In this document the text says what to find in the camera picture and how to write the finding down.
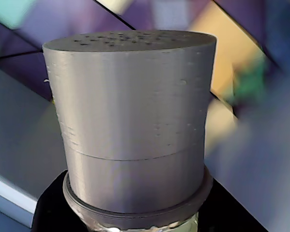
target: white surface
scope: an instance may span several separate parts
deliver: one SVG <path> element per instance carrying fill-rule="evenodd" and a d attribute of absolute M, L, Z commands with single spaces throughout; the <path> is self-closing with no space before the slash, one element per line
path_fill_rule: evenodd
<path fill-rule="evenodd" d="M 0 196 L 34 214 L 37 199 L 26 195 L 21 190 L 17 190 L 15 186 L 7 184 L 2 178 L 0 178 Z"/>
<path fill-rule="evenodd" d="M 2 196 L 0 196 L 0 212 L 4 212 L 5 216 L 13 218 L 28 228 L 32 225 L 33 213 L 24 210 Z"/>

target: teal patch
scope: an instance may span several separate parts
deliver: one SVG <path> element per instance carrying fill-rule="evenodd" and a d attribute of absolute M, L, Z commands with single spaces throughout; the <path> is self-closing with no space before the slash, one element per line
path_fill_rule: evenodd
<path fill-rule="evenodd" d="M 238 70 L 234 77 L 234 96 L 228 99 L 230 104 L 240 102 L 260 102 L 264 96 L 265 60 L 257 59 L 248 68 Z"/>
<path fill-rule="evenodd" d="M 36 0 L 0 0 L 0 22 L 18 28 Z"/>

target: blurry background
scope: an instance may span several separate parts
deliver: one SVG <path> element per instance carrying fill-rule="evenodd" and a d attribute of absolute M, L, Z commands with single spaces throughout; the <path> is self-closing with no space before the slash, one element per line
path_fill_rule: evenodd
<path fill-rule="evenodd" d="M 235 128 L 232 110 L 254 107 L 277 73 L 290 73 L 290 0 L 0 0 L 0 211 L 24 231 L 66 168 L 42 44 L 131 29 L 217 36 L 211 91 L 220 101 L 209 107 L 207 152 Z"/>

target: gray cylinder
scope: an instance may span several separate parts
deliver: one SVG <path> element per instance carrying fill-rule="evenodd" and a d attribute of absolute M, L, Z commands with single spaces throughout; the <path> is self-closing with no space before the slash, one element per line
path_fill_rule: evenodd
<path fill-rule="evenodd" d="M 198 189 L 215 47 L 215 37 L 183 31 L 102 32 L 44 44 L 79 199 L 145 213 Z"/>

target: perforated top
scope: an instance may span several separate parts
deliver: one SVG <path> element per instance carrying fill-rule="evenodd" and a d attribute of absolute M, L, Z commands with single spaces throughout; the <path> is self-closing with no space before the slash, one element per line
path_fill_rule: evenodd
<path fill-rule="evenodd" d="M 70 52 L 116 52 L 175 49 L 212 44 L 212 35 L 189 31 L 111 31 L 74 35 L 45 43 L 43 48 Z"/>

